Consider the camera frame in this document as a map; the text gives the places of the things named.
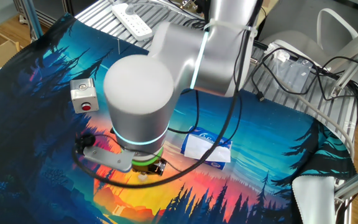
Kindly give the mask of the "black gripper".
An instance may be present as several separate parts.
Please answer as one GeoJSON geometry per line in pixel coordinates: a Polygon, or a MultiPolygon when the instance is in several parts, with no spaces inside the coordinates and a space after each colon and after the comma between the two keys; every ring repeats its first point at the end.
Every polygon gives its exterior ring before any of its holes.
{"type": "Polygon", "coordinates": [[[134,172],[138,172],[141,174],[153,173],[157,175],[162,175],[165,170],[166,164],[167,161],[165,159],[158,159],[153,164],[150,165],[150,170],[149,170],[149,165],[147,166],[132,165],[132,170],[134,172]]]}

